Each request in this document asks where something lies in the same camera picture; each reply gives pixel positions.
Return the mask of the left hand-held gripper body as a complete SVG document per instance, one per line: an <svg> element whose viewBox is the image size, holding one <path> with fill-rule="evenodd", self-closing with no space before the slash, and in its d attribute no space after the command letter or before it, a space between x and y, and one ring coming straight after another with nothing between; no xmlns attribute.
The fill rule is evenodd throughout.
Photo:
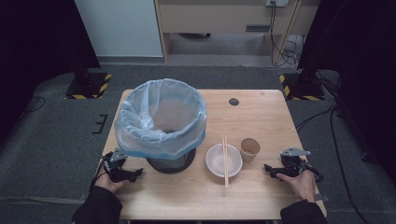
<svg viewBox="0 0 396 224"><path fill-rule="evenodd" d="M113 151L108 152L102 157L102 159L105 171L114 183L128 180L128 178L135 176L134 172L122 169L123 164L126 162L127 155L125 155L118 147Z"/></svg>

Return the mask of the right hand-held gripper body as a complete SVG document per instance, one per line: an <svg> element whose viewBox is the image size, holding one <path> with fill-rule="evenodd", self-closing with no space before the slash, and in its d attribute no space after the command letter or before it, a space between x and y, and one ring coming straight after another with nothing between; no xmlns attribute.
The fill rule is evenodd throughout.
<svg viewBox="0 0 396 224"><path fill-rule="evenodd" d="M302 159L302 156L309 156L310 151L289 147L280 153L280 160L284 166L284 175L296 177L308 167L308 162Z"/></svg>

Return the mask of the person's left hand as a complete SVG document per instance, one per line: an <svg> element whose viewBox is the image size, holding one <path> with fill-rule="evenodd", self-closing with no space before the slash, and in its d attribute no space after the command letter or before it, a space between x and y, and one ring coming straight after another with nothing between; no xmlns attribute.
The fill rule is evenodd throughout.
<svg viewBox="0 0 396 224"><path fill-rule="evenodd" d="M122 189L128 184L129 184L128 180L123 180L121 182L114 183L107 173L103 173L99 175L94 182L95 186L103 189L107 189L112 193L116 193L119 189Z"/></svg>

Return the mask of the person's right hand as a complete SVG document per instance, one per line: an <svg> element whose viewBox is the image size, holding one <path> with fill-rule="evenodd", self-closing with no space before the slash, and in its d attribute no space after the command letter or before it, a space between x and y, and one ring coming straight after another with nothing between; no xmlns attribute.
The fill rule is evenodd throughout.
<svg viewBox="0 0 396 224"><path fill-rule="evenodd" d="M310 203L314 203L316 201L316 182L314 175L310 171L305 170L295 177L290 177L283 174L277 174L276 177L286 182L300 200L307 200Z"/></svg>

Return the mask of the brown paper cup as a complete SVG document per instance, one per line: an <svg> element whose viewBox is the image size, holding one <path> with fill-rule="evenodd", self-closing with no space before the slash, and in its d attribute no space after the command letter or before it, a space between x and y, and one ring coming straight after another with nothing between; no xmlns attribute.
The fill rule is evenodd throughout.
<svg viewBox="0 0 396 224"><path fill-rule="evenodd" d="M244 162L252 162L261 151L261 145L253 138L243 139L240 147L240 154Z"/></svg>

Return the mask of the black mesh trash bin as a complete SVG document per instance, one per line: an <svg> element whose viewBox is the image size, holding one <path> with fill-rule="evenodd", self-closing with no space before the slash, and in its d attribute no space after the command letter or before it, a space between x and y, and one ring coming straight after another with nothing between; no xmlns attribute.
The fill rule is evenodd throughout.
<svg viewBox="0 0 396 224"><path fill-rule="evenodd" d="M163 130L167 137L160 146L162 151L156 158L148 158L148 164L157 172L177 174L186 170L194 160L196 137L190 134L176 134L176 130Z"/></svg>

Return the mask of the trash bin with blue bag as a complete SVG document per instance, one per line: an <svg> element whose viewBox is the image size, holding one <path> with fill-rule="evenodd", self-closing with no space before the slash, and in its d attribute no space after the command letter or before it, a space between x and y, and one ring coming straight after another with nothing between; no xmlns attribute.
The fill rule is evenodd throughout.
<svg viewBox="0 0 396 224"><path fill-rule="evenodd" d="M122 102L116 138L129 156L175 160L203 143L206 118L205 100L194 87L171 78L151 80Z"/></svg>

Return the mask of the white disposable bowl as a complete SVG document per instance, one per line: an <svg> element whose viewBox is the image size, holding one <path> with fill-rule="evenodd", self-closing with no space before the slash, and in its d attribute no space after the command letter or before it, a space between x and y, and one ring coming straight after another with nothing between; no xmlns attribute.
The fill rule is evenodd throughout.
<svg viewBox="0 0 396 224"><path fill-rule="evenodd" d="M208 170L215 176L224 177L224 155L222 144L211 147L205 156L205 164ZM236 176L243 166L243 159L239 150L231 145L227 147L228 176Z"/></svg>

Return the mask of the striped black stand base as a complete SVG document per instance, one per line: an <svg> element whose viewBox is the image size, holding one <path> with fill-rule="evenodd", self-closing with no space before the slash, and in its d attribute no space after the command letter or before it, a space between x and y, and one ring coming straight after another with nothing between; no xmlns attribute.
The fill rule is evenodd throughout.
<svg viewBox="0 0 396 224"><path fill-rule="evenodd" d="M287 100L323 100L324 92L316 76L287 73L279 76Z"/></svg>
<svg viewBox="0 0 396 224"><path fill-rule="evenodd" d="M75 77L65 93L65 98L101 98L111 78L108 73L88 73L85 77Z"/></svg>

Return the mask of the dark curtain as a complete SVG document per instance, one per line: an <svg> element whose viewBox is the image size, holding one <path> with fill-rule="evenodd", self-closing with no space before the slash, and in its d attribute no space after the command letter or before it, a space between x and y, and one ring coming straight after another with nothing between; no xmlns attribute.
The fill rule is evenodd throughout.
<svg viewBox="0 0 396 224"><path fill-rule="evenodd" d="M0 143L39 83L98 66L75 0L0 0Z"/></svg>
<svg viewBox="0 0 396 224"><path fill-rule="evenodd" d="M396 0L320 0L299 66L340 75L346 122L396 185Z"/></svg>

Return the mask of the light wooden desk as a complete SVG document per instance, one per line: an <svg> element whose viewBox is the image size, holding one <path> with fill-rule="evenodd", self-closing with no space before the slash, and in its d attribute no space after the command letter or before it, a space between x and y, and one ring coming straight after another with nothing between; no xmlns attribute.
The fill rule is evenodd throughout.
<svg viewBox="0 0 396 224"><path fill-rule="evenodd" d="M263 33L279 63L292 35L307 35L321 0L289 0L286 7L267 7L266 0L154 0L167 58L173 34Z"/></svg>

